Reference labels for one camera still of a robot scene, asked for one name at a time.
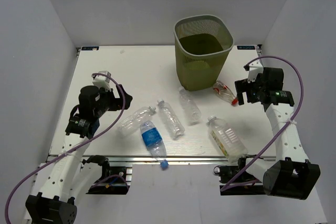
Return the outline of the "clear bottle red cap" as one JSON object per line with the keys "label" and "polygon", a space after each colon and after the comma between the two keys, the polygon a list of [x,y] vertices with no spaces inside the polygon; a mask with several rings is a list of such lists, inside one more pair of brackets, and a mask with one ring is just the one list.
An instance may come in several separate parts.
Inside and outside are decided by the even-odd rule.
{"label": "clear bottle red cap", "polygon": [[238,103],[238,99],[233,94],[231,89],[221,81],[217,80],[213,84],[212,88],[222,100],[230,103],[232,106],[235,106]]}

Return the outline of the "clear bottle white cap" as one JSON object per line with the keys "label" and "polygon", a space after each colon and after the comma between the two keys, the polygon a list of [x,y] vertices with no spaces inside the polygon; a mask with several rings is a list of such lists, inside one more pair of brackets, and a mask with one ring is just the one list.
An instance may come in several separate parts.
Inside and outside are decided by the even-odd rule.
{"label": "clear bottle white cap", "polygon": [[155,106],[144,106],[136,110],[133,114],[118,124],[117,133],[122,137],[133,134],[140,129],[142,123],[151,119],[155,114],[155,111]]}

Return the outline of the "square bottle yellow label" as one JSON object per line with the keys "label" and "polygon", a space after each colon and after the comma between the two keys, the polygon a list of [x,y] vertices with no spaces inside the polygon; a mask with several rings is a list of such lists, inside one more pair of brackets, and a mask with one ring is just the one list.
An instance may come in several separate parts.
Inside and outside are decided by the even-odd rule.
{"label": "square bottle yellow label", "polygon": [[208,123],[210,136],[230,163],[248,154],[247,148],[227,121],[210,116]]}

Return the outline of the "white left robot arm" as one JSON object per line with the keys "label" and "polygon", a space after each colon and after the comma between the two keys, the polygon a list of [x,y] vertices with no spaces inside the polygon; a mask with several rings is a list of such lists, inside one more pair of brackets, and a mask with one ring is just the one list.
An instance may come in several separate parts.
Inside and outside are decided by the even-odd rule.
{"label": "white left robot arm", "polygon": [[108,111],[128,109],[132,96],[118,85],[119,97],[109,87],[85,86],[80,90],[79,104],[70,113],[62,152],[46,182],[36,195],[29,195],[25,206],[33,223],[74,223],[77,204],[93,183],[110,178],[108,159],[92,155],[83,159]]}

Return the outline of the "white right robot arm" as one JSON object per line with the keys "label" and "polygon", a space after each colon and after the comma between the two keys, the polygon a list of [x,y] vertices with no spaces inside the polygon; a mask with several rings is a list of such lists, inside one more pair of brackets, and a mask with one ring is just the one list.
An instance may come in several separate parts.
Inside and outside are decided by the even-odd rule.
{"label": "white right robot arm", "polygon": [[284,91],[281,68],[246,66],[248,77],[235,82],[238,103],[261,103],[276,138],[276,160],[273,164],[261,158],[247,158],[238,166],[238,177],[247,182],[253,177],[263,184],[266,195],[305,200],[318,178],[320,167],[309,161],[303,150],[297,126],[291,116],[295,102],[291,92]]}

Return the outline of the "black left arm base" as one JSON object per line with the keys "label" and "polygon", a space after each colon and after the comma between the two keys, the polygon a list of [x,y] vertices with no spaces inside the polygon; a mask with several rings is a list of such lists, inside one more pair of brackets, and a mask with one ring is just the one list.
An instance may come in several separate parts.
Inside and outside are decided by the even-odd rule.
{"label": "black left arm base", "polygon": [[126,195],[131,186],[132,166],[110,165],[107,173],[96,180],[87,194],[91,195]]}

